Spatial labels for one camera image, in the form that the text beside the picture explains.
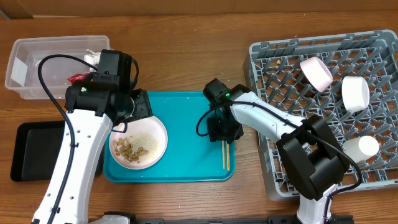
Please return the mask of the wooden chopstick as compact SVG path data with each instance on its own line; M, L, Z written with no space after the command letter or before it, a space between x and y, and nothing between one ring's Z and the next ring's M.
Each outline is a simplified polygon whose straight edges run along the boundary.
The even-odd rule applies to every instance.
M226 143L221 141L222 143L222 155L223 155L223 169L227 168L227 161L226 161Z
M226 143L226 168L230 171L230 156L229 156L229 144Z

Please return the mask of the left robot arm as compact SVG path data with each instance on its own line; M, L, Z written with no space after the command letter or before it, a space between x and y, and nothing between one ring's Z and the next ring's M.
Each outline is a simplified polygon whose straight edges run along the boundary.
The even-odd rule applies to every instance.
M32 223L88 223L88 205L102 148L114 126L126 123L136 112L131 95L138 66L130 55L103 49L99 64L84 79L65 92L60 106L46 86L42 67L57 55L44 57L38 65L38 79L44 92L65 120L62 144L46 194Z

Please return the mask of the white tissue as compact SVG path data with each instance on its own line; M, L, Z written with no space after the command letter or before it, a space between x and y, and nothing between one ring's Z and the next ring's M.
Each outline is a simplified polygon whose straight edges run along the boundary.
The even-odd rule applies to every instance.
M83 60L87 63L89 63L90 65L97 67L99 62L100 62L100 56L101 53L100 52L94 52L90 49L86 50L88 53L83 57Z

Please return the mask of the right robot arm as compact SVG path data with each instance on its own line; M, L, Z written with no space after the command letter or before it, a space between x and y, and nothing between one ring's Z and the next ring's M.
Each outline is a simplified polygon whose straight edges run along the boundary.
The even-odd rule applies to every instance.
M349 168L338 141L326 121L317 115L307 119L285 113L261 100L248 87L229 89L217 78L205 85L210 109L206 120L211 142L231 144L250 126L273 141L289 182L300 195L294 215L269 216L268 223L353 223L351 216L330 213L331 194Z

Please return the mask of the red snack wrapper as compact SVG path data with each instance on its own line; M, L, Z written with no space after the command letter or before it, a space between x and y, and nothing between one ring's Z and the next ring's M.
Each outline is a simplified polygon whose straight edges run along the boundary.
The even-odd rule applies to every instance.
M73 84L74 82L78 80L85 80L85 81L91 81L93 79L93 74L92 73L85 73L85 74L76 74L70 78L68 78L68 81Z

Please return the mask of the pale green bowl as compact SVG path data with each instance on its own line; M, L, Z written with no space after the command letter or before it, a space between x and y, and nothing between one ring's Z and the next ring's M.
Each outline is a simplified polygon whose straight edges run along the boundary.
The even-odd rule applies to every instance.
M355 113L367 108L370 101L367 81L363 77L344 77L342 99L346 111Z

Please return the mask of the white paper cup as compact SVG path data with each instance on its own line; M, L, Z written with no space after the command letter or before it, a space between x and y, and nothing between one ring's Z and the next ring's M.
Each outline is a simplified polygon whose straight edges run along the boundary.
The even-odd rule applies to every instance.
M343 143L344 152L355 163L361 163L379 152L379 143L372 136L361 136Z

